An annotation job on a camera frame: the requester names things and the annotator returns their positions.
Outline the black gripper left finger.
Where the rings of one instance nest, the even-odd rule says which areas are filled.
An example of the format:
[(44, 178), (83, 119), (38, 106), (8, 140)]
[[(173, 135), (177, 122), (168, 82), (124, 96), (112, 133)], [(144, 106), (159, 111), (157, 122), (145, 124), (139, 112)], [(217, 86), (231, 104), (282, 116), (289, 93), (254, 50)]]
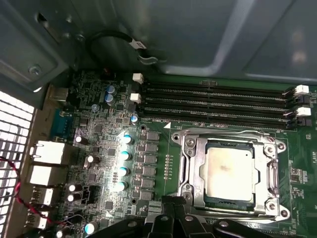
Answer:
[(162, 212), (146, 218), (128, 218), (109, 227), (110, 238), (172, 238), (175, 208), (171, 198), (164, 197)]

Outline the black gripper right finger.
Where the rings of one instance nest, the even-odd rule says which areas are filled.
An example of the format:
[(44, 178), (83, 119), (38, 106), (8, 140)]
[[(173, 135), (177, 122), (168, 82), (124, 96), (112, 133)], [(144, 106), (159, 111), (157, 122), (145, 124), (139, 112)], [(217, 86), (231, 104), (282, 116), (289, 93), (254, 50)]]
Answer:
[(230, 219), (208, 222), (204, 217), (191, 213), (184, 197), (176, 197), (174, 217), (180, 223), (187, 238), (282, 238), (284, 235), (270, 234), (245, 226)]

